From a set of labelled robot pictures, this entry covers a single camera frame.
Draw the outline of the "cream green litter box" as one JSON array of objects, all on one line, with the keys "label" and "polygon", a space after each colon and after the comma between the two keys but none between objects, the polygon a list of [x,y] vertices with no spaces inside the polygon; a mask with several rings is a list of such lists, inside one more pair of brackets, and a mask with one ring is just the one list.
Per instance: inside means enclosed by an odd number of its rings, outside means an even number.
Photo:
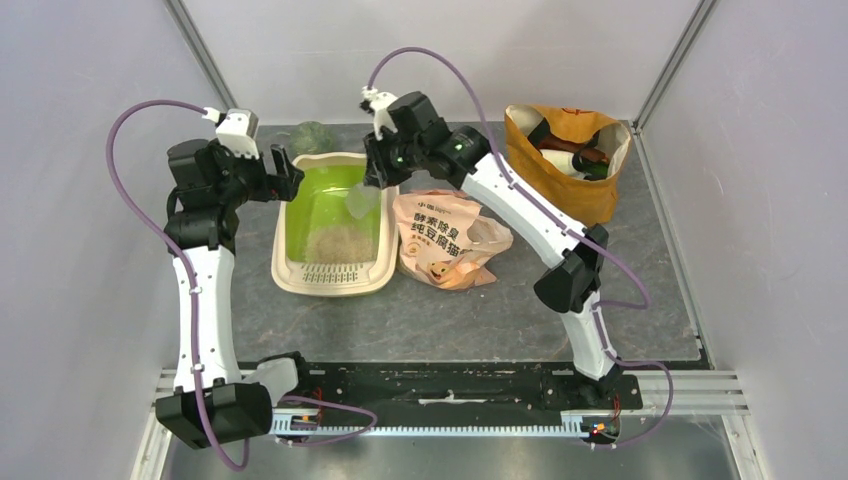
[{"label": "cream green litter box", "polygon": [[271,275],[282,290],[315,297],[360,296],[382,289],[395,273],[397,187],[377,190],[372,208],[351,215],[349,193],[362,186],[366,159],[349,152],[300,155],[305,173],[297,197],[280,205]]}]

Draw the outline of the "pink cat litter bag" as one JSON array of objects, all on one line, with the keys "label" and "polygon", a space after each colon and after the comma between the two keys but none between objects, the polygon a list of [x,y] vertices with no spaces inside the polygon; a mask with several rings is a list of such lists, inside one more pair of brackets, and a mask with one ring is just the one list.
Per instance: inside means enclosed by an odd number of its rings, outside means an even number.
[{"label": "pink cat litter bag", "polygon": [[460,291],[496,281],[486,264],[511,248],[512,231],[482,205],[449,190],[414,191],[393,201],[399,269],[424,284]]}]

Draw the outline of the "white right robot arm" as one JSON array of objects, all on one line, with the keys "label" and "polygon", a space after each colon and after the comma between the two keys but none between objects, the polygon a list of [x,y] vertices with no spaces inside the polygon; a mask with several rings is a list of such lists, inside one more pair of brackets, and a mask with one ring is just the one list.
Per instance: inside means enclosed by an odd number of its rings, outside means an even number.
[{"label": "white right robot arm", "polygon": [[601,409],[618,392],[616,353],[601,320],[601,250],[606,230],[587,227],[554,207],[507,166],[476,128],[451,128],[419,91],[403,96],[365,87],[360,107],[373,130],[364,139],[367,187],[395,187],[416,171],[448,182],[492,210],[536,252],[547,270],[534,292],[557,312],[574,351],[579,400]]}]

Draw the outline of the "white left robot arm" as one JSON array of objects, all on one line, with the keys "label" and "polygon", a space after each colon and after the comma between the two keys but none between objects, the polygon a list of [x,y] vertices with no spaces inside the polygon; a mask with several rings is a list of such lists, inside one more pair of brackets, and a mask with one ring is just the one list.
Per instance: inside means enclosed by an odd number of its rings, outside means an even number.
[{"label": "white left robot arm", "polygon": [[284,148],[274,145],[271,154],[273,173],[261,156],[238,156],[217,140],[188,140],[167,152],[175,186],[164,233],[178,281],[180,343],[173,392],[156,400],[155,413],[193,449],[265,435],[280,400],[301,408],[314,393],[299,353],[243,375],[234,349],[237,210],[249,201],[291,201],[304,178]]}]

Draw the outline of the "clear plastic scoop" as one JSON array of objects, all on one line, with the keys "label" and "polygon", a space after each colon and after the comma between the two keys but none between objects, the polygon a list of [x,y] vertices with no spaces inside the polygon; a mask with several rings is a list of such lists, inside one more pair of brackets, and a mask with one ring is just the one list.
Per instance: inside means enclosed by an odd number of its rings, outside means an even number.
[{"label": "clear plastic scoop", "polygon": [[348,192],[345,205],[349,215],[355,220],[362,220],[381,210],[382,190],[364,184],[354,185]]}]

